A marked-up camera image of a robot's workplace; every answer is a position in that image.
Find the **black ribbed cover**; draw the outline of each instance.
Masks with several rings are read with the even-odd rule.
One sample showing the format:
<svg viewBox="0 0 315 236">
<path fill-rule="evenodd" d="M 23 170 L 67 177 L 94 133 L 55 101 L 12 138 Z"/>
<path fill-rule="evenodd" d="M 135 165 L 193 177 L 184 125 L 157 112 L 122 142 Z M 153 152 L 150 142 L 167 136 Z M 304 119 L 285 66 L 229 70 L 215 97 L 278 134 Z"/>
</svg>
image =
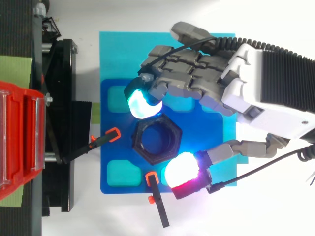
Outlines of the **black ribbed cover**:
<svg viewBox="0 0 315 236">
<path fill-rule="evenodd" d="M 0 55 L 32 57 L 32 0 L 0 0 Z"/>
<path fill-rule="evenodd" d="M 261 102 L 315 112 L 315 62 L 286 52 L 263 52 Z"/>
<path fill-rule="evenodd" d="M 32 235 L 31 182 L 24 185 L 21 208 L 0 207 L 0 235 L 1 236 Z"/>
</svg>

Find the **black cable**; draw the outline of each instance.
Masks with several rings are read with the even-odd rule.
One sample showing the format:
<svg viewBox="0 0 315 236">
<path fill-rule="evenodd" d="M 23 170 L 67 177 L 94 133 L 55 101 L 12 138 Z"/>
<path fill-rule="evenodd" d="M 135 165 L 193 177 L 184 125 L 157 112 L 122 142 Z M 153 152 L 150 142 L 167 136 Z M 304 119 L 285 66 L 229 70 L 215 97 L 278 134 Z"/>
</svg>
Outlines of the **black cable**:
<svg viewBox="0 0 315 236">
<path fill-rule="evenodd" d="M 314 176 L 314 178 L 313 178 L 313 180 L 312 180 L 312 182 L 311 182 L 310 186 L 314 183 L 314 180 L 315 180 L 315 176 Z"/>
<path fill-rule="evenodd" d="M 212 52 L 210 53 L 211 55 L 214 55 L 218 50 L 236 51 L 240 48 L 241 45 L 246 43 L 246 44 L 249 44 L 256 49 L 262 49 L 262 50 L 268 50 L 268 51 L 274 51 L 274 52 L 280 51 L 280 52 L 288 53 L 290 55 L 298 56 L 297 53 L 293 53 L 292 51 L 289 51 L 288 49 L 280 48 L 279 46 L 275 46 L 273 44 L 271 45 L 269 43 L 263 43 L 263 42 L 256 41 L 256 40 L 252 41 L 251 39 L 237 38 L 237 37 L 235 37 L 235 38 L 232 38 L 232 37 L 216 38 L 214 36 L 211 36 L 208 38 L 198 40 L 198 41 L 191 43 L 191 44 L 183 45 L 179 48 L 176 48 L 176 49 L 169 51 L 168 53 L 165 53 L 164 55 L 158 57 L 157 59 L 155 59 L 152 62 L 143 66 L 138 71 L 138 75 L 140 75 L 141 73 L 146 73 L 148 68 L 150 68 L 151 66 L 153 66 L 155 63 L 159 62 L 160 60 L 163 60 L 164 58 L 168 57 L 169 55 L 172 55 L 172 54 L 179 52 L 183 49 L 190 48 L 190 47 L 195 46 L 197 44 L 201 44 L 201 43 L 211 41 L 211 40 L 215 40 L 215 46 L 214 46 L 214 49 L 212 50 Z"/>
<path fill-rule="evenodd" d="M 236 178 L 230 179 L 230 180 L 228 180 L 226 182 L 215 183 L 215 184 L 211 185 L 210 189 L 208 189 L 208 192 L 209 193 L 214 193 L 214 192 L 224 188 L 226 185 L 228 185 L 230 183 L 234 183 L 234 182 L 239 181 L 241 179 L 244 179 L 244 178 L 246 178 L 248 176 L 251 176 L 252 174 L 255 174 L 258 171 L 261 171 L 261 170 L 265 169 L 266 167 L 271 166 L 272 164 L 275 164 L 276 162 L 281 161 L 281 160 L 283 160 L 283 159 L 285 159 L 285 158 L 287 158 L 289 156 L 292 156 L 294 154 L 297 154 L 299 160 L 303 161 L 303 162 L 315 159 L 315 144 L 310 145 L 308 147 L 304 147 L 304 148 L 295 150 L 295 151 L 292 151 L 292 152 L 289 152 L 289 153 L 287 153 L 285 155 L 282 155 L 282 156 L 280 156 L 280 157 L 278 157 L 278 158 L 276 158 L 276 159 L 274 159 L 274 160 L 272 160 L 272 161 L 270 161 L 270 162 L 268 162 L 268 163 L 266 163 L 266 164 L 264 164 L 264 165 L 262 165 L 262 166 L 260 166 L 260 167 L 258 167 L 256 169 L 254 169 L 252 171 L 249 171 L 246 174 L 243 174 L 243 175 L 238 176 Z"/>
<path fill-rule="evenodd" d="M 276 158 L 276 159 L 274 159 L 274 160 L 272 160 L 272 161 L 270 161 L 270 162 L 268 162 L 268 163 L 266 163 L 266 164 L 264 164 L 264 165 L 262 165 L 262 166 L 260 166 L 260 167 L 258 167 L 258 168 L 256 168 L 256 169 L 254 169 L 254 170 L 252 170 L 252 171 L 249 171 L 249 172 L 246 173 L 246 174 L 243 174 L 243 175 L 241 175 L 241 176 L 238 176 L 238 177 L 236 177 L 236 178 L 233 178 L 233 179 L 230 179 L 230 180 L 228 180 L 228 181 L 226 181 L 226 182 L 223 182 L 223 184 L 224 184 L 224 185 L 228 185 L 228 184 L 230 184 L 230 183 L 234 183 L 234 182 L 239 181 L 239 180 L 241 180 L 241 179 L 244 179 L 244 178 L 246 178 L 246 177 L 248 177 L 248 176 L 251 176 L 252 174 L 257 173 L 258 171 L 261 171 L 261 170 L 265 169 L 266 167 L 271 166 L 272 164 L 275 164 L 275 163 L 278 162 L 278 161 L 281 161 L 281 160 L 283 160 L 283 159 L 285 159 L 285 158 L 287 158 L 287 157 L 289 157 L 289 156 L 292 156 L 292 155 L 294 155 L 294 154 L 297 154 L 298 151 L 299 151 L 299 150 L 295 150 L 295 151 L 289 152 L 289 153 L 287 153 L 287 154 L 285 154 L 285 155 L 282 155 L 282 156 L 280 156 L 280 157 L 278 157 L 278 158 Z"/>
<path fill-rule="evenodd" d="M 168 53 L 165 53 L 164 55 L 158 57 L 157 59 L 153 60 L 152 62 L 146 64 L 145 66 L 143 66 L 139 71 L 138 71 L 138 75 L 140 75 L 141 73 L 144 73 L 145 70 L 151 66 L 153 66 L 155 63 L 159 62 L 160 60 L 163 60 L 164 58 L 168 57 L 169 55 L 172 55 L 176 52 L 179 52 L 181 50 L 184 50 L 186 48 L 190 48 L 192 46 L 195 46 L 197 44 L 200 44 L 200 43 L 204 43 L 204 42 L 207 42 L 207 41 L 210 41 L 210 40 L 216 40 L 217 38 L 216 37 L 208 37 L 208 38 L 204 38 L 204 39 L 200 39 L 194 43 L 191 43 L 191 44 L 187 44 L 187 45 L 183 45 L 182 47 L 179 47 L 179 48 L 176 48 L 176 49 L 173 49 L 171 51 L 169 51 Z"/>
</svg>

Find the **orange clamp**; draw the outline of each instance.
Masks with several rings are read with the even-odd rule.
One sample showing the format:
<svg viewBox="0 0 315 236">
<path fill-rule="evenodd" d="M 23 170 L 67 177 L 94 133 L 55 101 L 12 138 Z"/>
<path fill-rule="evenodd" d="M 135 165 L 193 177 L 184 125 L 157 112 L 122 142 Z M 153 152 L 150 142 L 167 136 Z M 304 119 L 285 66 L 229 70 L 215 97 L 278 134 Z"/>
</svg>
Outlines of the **orange clamp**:
<svg viewBox="0 0 315 236">
<path fill-rule="evenodd" d="M 149 200 L 149 203 L 150 203 L 150 204 L 155 203 L 154 197 L 153 197 L 152 195 L 151 195 L 151 196 L 148 196 L 148 200 Z"/>
<path fill-rule="evenodd" d="M 117 127 L 114 127 L 114 128 L 111 128 L 110 130 L 107 130 L 107 131 L 105 132 L 105 134 L 108 134 L 108 133 L 113 132 L 113 131 L 116 131 L 117 134 L 118 134 L 118 136 L 115 137 L 115 138 L 113 138 L 113 139 L 111 139 L 111 140 L 109 141 L 110 143 L 113 142 L 113 141 L 116 141 L 117 139 L 119 139 L 119 138 L 122 136 L 120 130 L 119 130 Z"/>
<path fill-rule="evenodd" d="M 149 182 L 149 176 L 152 176 L 152 175 L 154 175 L 154 176 L 155 176 L 156 181 L 157 181 L 157 184 L 159 183 L 157 173 L 156 173 L 155 171 L 150 171 L 150 172 L 146 173 L 146 175 L 145 175 L 145 177 L 146 177 L 146 181 L 147 181 L 147 185 L 148 185 L 149 187 L 151 187 L 150 182 Z"/>
<path fill-rule="evenodd" d="M 91 142 L 94 142 L 97 138 L 94 135 L 91 135 Z"/>
</svg>

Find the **metal rod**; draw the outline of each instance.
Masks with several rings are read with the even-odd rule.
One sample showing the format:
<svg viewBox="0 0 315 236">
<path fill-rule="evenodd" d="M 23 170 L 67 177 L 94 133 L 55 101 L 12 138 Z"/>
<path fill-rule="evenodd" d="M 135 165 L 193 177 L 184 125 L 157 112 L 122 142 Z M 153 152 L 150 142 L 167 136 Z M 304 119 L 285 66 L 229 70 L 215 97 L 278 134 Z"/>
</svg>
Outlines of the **metal rod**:
<svg viewBox="0 0 315 236">
<path fill-rule="evenodd" d="M 42 51 L 42 53 L 49 53 L 49 51 L 50 51 L 50 48 L 51 48 L 51 43 L 43 43 L 42 45 L 41 45 L 41 51 Z"/>
<path fill-rule="evenodd" d="M 56 156 L 53 152 L 46 152 L 45 153 L 45 162 L 56 162 Z"/>
</svg>

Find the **pink light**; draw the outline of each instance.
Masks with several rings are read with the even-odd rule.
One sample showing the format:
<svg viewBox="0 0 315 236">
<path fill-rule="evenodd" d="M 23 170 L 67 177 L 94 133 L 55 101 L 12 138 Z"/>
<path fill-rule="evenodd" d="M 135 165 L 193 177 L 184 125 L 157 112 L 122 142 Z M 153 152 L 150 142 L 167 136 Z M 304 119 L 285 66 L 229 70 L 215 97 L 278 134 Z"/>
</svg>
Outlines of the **pink light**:
<svg viewBox="0 0 315 236">
<path fill-rule="evenodd" d="M 183 152 L 166 166 L 165 179 L 171 188 L 198 177 L 199 166 L 192 153 Z"/>
</svg>

